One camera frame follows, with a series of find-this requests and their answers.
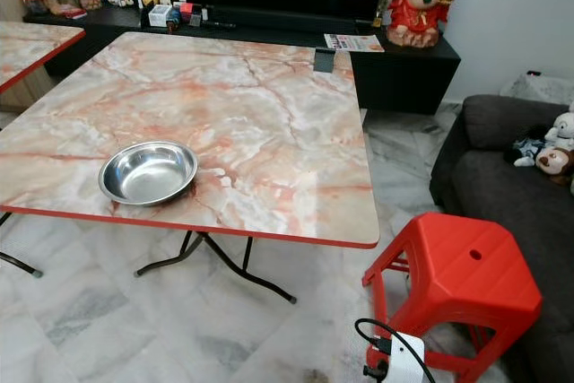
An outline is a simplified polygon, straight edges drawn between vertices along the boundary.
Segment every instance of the cord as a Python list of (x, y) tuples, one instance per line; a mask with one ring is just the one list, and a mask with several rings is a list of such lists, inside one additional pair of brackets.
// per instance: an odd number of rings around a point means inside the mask
[(410, 344), (408, 344), (405, 339), (398, 333), (395, 331), (395, 329), (393, 329), (391, 326), (389, 325), (385, 325), (382, 322), (379, 322), (378, 320), (375, 320), (374, 318), (360, 318), (355, 322), (355, 330), (359, 333), (359, 335), (361, 337), (363, 337), (365, 340), (367, 340), (369, 343), (377, 345), (378, 343), (378, 339), (377, 338), (372, 338), (368, 335), (366, 335), (364, 332), (361, 331), (361, 329), (359, 328), (359, 325), (361, 323), (371, 323), (372, 325), (375, 326), (379, 326), (382, 327), (383, 329), (385, 329), (386, 331), (388, 331), (390, 334), (394, 335), (401, 343), (403, 343), (407, 349), (409, 349), (409, 352), (411, 352), (411, 354), (413, 355), (414, 359), (416, 359), (417, 362), (419, 362), (419, 365), (421, 365), (422, 370), (424, 371), (424, 374), (427, 376), (427, 378), (429, 379), (430, 383), (436, 383), (435, 379), (432, 377), (431, 372), (429, 371), (429, 369), (427, 368), (427, 366), (424, 364), (424, 362), (422, 361), (421, 357), (414, 351), (414, 349), (411, 347)]

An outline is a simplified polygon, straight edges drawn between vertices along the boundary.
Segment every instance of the black tv cabinet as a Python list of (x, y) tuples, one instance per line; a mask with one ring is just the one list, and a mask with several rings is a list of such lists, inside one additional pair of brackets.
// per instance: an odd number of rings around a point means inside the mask
[[(86, 17), (69, 20), (54, 15), (26, 15), (25, 22), (82, 27), (86, 36), (46, 63), (50, 75), (65, 77), (126, 31), (167, 33), (164, 28), (141, 29), (139, 12), (104, 5)], [(434, 114), (439, 107), (460, 57), (444, 38), (433, 48), (401, 48), (376, 32), (385, 53), (351, 53), (359, 105), (365, 109), (389, 109)], [(182, 26), (178, 35), (235, 39), (303, 47), (324, 47), (323, 33), (238, 26), (233, 30)]]

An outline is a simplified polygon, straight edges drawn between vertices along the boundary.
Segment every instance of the black metal table leg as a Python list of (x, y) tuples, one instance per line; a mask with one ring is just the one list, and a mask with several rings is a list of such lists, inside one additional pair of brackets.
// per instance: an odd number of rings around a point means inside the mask
[(192, 231), (187, 231), (186, 237), (183, 240), (183, 244), (181, 245), (181, 250), (179, 251), (178, 256), (172, 257), (171, 259), (165, 259), (159, 262), (153, 262), (152, 264), (146, 265), (143, 268), (140, 268), (137, 271), (135, 271), (134, 276), (139, 277), (144, 275), (148, 271), (151, 271), (152, 269), (161, 268), (162, 266), (166, 265), (176, 264), (177, 262), (181, 262), (182, 260), (188, 258), (196, 250), (197, 246), (199, 246), (199, 244), (201, 244), (201, 242), (204, 240), (202, 236), (199, 235), (196, 238), (196, 240), (191, 244), (191, 246), (189, 246), (189, 248), (186, 250), (187, 244), (189, 243), (189, 238), (191, 237), (192, 233), (193, 233)]
[[(215, 241), (213, 241), (213, 239), (207, 233), (199, 232), (199, 235), (204, 237), (205, 244), (211, 247), (212, 250), (215, 252), (215, 254), (219, 256), (220, 259), (223, 262), (225, 262), (225, 265), (227, 265), (235, 274), (245, 278), (246, 280), (249, 280), (252, 283), (259, 284), (260, 286), (263, 286), (269, 289), (270, 291), (277, 293), (279, 296), (284, 297), (291, 304), (297, 303), (297, 298), (284, 291), (281, 287), (271, 282), (268, 282), (267, 280), (264, 280), (262, 278), (255, 277), (254, 275), (248, 273), (246, 269), (241, 269), (237, 265), (235, 265), (235, 263), (225, 254), (225, 252), (215, 243)], [(243, 258), (244, 268), (247, 268), (247, 263), (249, 262), (249, 254), (251, 253), (252, 243), (253, 239), (249, 237), (248, 248), (245, 250), (245, 256)]]
[[(4, 222), (6, 220), (8, 220), (8, 217), (10, 217), (12, 215), (12, 213), (5, 213), (1, 218), (0, 218), (0, 226), (2, 226), (4, 224)], [(26, 271), (29, 274), (32, 274), (33, 276), (35, 276), (36, 278), (40, 278), (42, 275), (44, 275), (44, 273), (42, 273), (41, 271), (39, 271), (36, 268), (33, 268), (30, 265), (26, 265), (24, 264), (21, 260), (16, 259), (15, 257), (12, 257), (10, 255), (6, 255), (5, 253), (0, 252), (0, 259), (4, 260), (5, 262), (8, 262), (9, 264), (12, 264), (14, 266), (18, 266), (20, 269)]]

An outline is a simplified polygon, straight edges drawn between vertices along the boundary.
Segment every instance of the sofa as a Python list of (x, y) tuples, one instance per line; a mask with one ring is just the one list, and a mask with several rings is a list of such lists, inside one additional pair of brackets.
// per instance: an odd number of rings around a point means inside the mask
[(512, 379), (574, 382), (574, 196), (536, 167), (503, 160), (536, 124), (565, 105), (478, 95), (465, 100), (431, 174), (447, 213), (499, 223), (514, 235), (544, 297), (541, 317), (505, 354)]

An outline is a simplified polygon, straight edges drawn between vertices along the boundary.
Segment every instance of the metal bowl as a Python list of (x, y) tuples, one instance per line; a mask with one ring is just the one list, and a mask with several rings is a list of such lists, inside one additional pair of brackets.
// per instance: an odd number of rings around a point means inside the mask
[(185, 190), (197, 171), (186, 146), (166, 141), (141, 143), (118, 152), (101, 167), (101, 191), (128, 205), (155, 205)]

